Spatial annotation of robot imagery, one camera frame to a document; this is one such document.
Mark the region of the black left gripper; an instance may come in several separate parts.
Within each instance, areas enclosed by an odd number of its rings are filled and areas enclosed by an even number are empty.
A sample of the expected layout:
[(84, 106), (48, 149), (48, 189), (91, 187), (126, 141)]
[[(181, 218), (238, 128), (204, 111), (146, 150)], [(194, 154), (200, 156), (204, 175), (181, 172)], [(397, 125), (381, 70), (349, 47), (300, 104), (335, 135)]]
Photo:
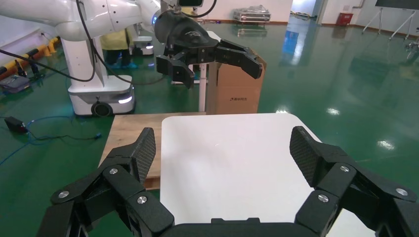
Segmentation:
[(156, 71), (193, 87), (194, 73), (190, 64), (217, 62), (240, 67), (254, 79), (262, 75), (263, 65), (257, 55), (245, 46), (221, 39), (220, 42), (192, 18), (183, 13), (165, 11), (154, 25), (157, 40), (165, 45), (163, 55), (156, 56)]

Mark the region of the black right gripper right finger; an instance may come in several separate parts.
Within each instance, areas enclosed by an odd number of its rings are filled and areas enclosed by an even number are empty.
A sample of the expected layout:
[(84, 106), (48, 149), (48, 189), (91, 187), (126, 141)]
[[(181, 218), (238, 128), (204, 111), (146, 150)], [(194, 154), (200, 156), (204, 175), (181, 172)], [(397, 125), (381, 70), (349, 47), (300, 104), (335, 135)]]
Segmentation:
[(324, 237), (347, 210), (377, 237), (418, 236), (419, 201), (412, 190), (359, 166), (340, 147), (316, 141), (302, 126), (292, 129), (290, 154), (313, 189), (296, 224)]

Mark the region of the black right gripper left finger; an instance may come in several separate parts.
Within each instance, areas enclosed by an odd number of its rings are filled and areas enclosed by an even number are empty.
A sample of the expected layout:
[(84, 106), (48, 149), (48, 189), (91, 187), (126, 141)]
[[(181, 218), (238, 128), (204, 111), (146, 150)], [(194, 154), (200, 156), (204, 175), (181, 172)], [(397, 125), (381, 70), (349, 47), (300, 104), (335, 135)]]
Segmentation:
[(100, 166), (51, 196), (39, 237), (86, 237), (111, 212), (136, 237), (159, 237), (174, 216), (144, 186), (156, 155), (152, 128), (131, 144), (113, 148)]

